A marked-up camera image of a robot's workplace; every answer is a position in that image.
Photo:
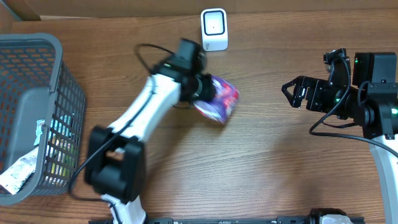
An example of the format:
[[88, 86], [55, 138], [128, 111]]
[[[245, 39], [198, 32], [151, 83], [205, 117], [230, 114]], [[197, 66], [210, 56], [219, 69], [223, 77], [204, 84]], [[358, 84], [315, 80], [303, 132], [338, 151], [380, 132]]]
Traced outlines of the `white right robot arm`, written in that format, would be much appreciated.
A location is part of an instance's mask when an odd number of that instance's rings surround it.
[[[359, 52], [353, 59], [344, 48], [323, 55], [326, 80], [299, 76], [281, 88], [289, 104], [323, 113], [310, 129], [314, 136], [366, 142], [373, 155], [382, 192], [386, 223], [397, 223], [397, 55], [394, 52]], [[351, 118], [341, 129], [360, 126], [362, 136], [316, 132], [335, 115]]]

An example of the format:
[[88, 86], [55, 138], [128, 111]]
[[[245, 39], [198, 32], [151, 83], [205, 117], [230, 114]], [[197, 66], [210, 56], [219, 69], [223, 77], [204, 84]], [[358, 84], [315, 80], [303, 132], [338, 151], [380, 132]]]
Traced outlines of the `teal snack wrapper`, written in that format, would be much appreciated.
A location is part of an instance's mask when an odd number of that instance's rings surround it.
[[[67, 115], [61, 116], [61, 117], [60, 117], [60, 120], [61, 120], [62, 122], [64, 122], [64, 123], [66, 123], [67, 125], [72, 125], [72, 123], [73, 123], [72, 117], [71, 117], [71, 116], [67, 116]], [[43, 133], [44, 133], [42, 127], [43, 127], [43, 125], [45, 124], [45, 120], [44, 120], [44, 119], [40, 119], [40, 120], [37, 120], [36, 123], [37, 123], [36, 130], [35, 130], [36, 138], [35, 138], [35, 141], [34, 141], [34, 145], [35, 145], [35, 146], [38, 146], [39, 143], [40, 143], [41, 135], [43, 135]], [[72, 133], [72, 130], [71, 130], [71, 129], [67, 128], [65, 125], [63, 125], [63, 124], [62, 124], [59, 120], [57, 120], [57, 119], [52, 119], [52, 120], [51, 120], [50, 127], [53, 128], [53, 129], [55, 129], [57, 132], [61, 133], [63, 136], [66, 136], [66, 137], [71, 138], [71, 137], [73, 137], [73, 135], [74, 135], [74, 134]]]

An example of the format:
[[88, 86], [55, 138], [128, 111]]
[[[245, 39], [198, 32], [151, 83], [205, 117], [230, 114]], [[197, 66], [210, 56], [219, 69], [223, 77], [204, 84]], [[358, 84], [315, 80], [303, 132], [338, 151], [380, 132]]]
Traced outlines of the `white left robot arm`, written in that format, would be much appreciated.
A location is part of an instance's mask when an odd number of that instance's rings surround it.
[[101, 195], [113, 223], [145, 223], [139, 195], [146, 181], [145, 144], [167, 111], [179, 102], [211, 101], [210, 74], [204, 74], [205, 51], [188, 39], [178, 50], [148, 69], [149, 77], [126, 112], [107, 128], [90, 134], [82, 168], [85, 182]]

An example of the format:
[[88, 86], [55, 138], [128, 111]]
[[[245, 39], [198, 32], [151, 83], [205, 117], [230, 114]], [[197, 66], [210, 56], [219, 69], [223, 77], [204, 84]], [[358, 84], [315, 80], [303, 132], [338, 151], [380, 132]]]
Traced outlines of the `white tube gold cap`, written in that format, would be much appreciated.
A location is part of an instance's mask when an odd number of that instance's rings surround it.
[[35, 172], [39, 147], [20, 157], [1, 174], [1, 187], [11, 195], [20, 191], [24, 182]]

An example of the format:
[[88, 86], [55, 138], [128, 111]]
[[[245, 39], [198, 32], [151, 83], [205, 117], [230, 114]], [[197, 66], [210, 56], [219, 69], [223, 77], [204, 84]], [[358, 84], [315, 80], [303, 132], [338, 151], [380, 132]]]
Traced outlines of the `purple pad package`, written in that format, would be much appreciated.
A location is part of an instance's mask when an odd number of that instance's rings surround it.
[[220, 77], [212, 75], [211, 80], [214, 98], [210, 101], [196, 100], [193, 105], [203, 116], [225, 124], [238, 104], [239, 91]]

